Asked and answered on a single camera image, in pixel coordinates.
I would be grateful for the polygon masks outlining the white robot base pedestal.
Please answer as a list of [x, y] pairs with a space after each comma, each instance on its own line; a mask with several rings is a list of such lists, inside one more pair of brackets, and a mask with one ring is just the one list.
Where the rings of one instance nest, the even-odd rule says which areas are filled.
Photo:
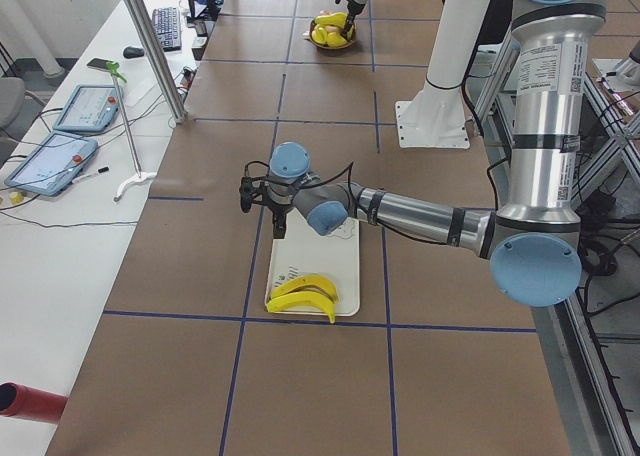
[[489, 3], [445, 0], [423, 89], [395, 103], [402, 148], [470, 147], [461, 88]]

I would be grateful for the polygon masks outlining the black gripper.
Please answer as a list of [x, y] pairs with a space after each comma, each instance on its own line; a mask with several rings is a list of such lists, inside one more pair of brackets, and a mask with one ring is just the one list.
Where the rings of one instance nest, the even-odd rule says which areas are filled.
[[289, 196], [270, 196], [268, 207], [272, 212], [273, 238], [284, 239], [286, 236], [286, 221], [288, 213], [293, 209]]
[[354, 27], [355, 18], [362, 13], [365, 5], [357, 1], [349, 1], [347, 4], [348, 14], [345, 24], [341, 30], [341, 36], [344, 38], [352, 37], [352, 29]]

